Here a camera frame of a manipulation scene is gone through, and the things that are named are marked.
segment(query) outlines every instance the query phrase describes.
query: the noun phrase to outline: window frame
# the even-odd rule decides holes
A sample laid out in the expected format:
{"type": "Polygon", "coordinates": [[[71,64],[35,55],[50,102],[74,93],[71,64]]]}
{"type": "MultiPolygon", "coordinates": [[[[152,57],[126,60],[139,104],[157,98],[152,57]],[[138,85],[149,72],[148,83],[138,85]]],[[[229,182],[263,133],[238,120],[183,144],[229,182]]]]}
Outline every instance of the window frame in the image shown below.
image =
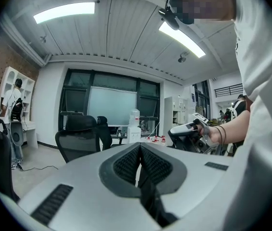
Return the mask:
{"type": "Polygon", "coordinates": [[[139,108],[140,108],[141,98],[157,100],[157,106],[158,106],[157,117],[140,116],[139,121],[142,121],[142,120],[154,120],[154,121],[156,121],[156,124],[158,124],[158,125],[157,125],[156,132],[154,132],[153,135],[159,134],[159,130],[160,130],[159,122],[160,122],[160,112],[161,112],[160,111],[160,109],[161,109],[161,100],[160,100],[161,86],[160,86],[160,83],[152,82],[152,81],[149,81],[149,80],[144,80],[144,79],[141,79],[141,78],[120,75],[120,74],[114,74],[114,73],[108,73],[108,72],[102,72],[102,71],[95,71],[95,70],[81,70],[81,69],[70,69],[70,68],[68,69],[68,71],[66,73],[64,83],[63,83],[63,87],[62,87],[61,97],[60,97],[59,114],[58,114],[58,131],[63,130],[63,117],[64,116],[66,116],[66,115],[81,116],[81,115],[86,115],[87,114],[90,90],[91,90],[91,87],[93,86],[95,74],[122,77],[122,78],[136,80],[136,92],[137,92],[136,108],[138,110],[140,110],[139,108]],[[88,87],[79,87],[79,86],[76,87],[76,86],[68,85],[72,73],[80,73],[80,74],[87,73],[87,74],[90,74],[88,87]],[[141,95],[140,94],[140,83],[141,82],[145,82],[145,83],[157,86],[157,96],[141,95]],[[62,102],[63,102],[63,98],[64,98],[66,90],[82,90],[82,91],[86,92],[83,113],[63,112],[61,110],[62,109],[62,102]]]}

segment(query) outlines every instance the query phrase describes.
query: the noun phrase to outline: gray floor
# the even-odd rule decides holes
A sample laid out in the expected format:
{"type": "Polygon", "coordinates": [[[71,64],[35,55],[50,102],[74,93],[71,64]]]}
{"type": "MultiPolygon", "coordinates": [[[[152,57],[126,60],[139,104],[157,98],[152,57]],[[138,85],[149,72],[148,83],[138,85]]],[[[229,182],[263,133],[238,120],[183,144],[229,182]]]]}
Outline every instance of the gray floor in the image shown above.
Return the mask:
{"type": "MultiPolygon", "coordinates": [[[[23,170],[33,167],[44,168],[51,165],[60,168],[65,165],[65,161],[57,149],[49,148],[40,144],[39,149],[34,149],[29,146],[23,146],[22,149],[24,159],[21,166],[23,170]]],[[[38,185],[56,170],[57,169],[53,167],[48,167],[44,170],[32,169],[30,171],[14,169],[12,170],[14,191],[20,198],[22,198],[34,186],[38,185]]]]}

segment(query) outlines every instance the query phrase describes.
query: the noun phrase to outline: bottle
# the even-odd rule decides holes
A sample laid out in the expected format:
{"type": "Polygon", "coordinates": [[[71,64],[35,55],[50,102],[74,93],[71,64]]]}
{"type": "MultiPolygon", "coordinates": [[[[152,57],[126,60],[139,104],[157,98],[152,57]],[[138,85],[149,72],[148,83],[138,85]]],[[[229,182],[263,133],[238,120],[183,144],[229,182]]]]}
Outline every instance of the bottle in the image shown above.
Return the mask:
{"type": "Polygon", "coordinates": [[[162,146],[166,146],[166,140],[165,140],[165,138],[162,138],[162,140],[161,140],[161,145],[162,145],[162,146]]]}

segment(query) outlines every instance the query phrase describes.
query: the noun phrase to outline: white shelf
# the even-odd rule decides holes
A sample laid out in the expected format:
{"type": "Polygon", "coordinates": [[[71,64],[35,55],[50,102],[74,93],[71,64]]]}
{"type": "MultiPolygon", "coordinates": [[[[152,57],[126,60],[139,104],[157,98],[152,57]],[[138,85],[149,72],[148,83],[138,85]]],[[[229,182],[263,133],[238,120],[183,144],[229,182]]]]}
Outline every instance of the white shelf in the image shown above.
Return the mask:
{"type": "Polygon", "coordinates": [[[26,123],[29,122],[30,117],[30,103],[32,98],[32,92],[34,89],[35,81],[18,72],[12,67],[7,67],[3,75],[1,85],[0,85],[0,108],[2,98],[5,96],[6,91],[11,90],[14,87],[16,79],[20,78],[22,80],[22,87],[20,92],[22,94],[22,100],[24,104],[24,113],[26,123]]]}

